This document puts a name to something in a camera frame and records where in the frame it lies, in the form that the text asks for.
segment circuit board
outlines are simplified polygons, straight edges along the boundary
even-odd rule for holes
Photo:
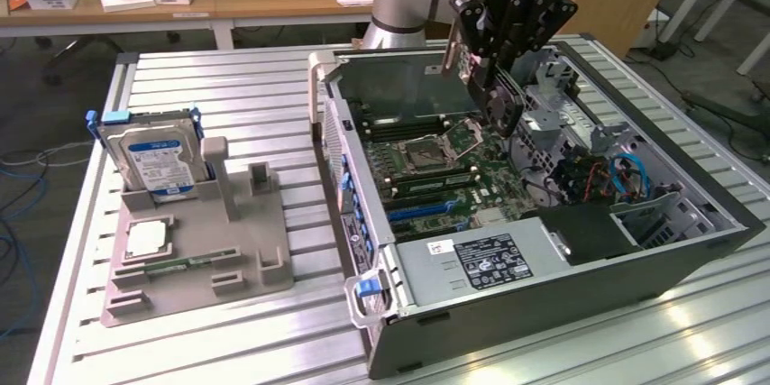
[[[515,221],[536,208],[499,136],[470,118],[441,134],[364,142],[399,242]]]

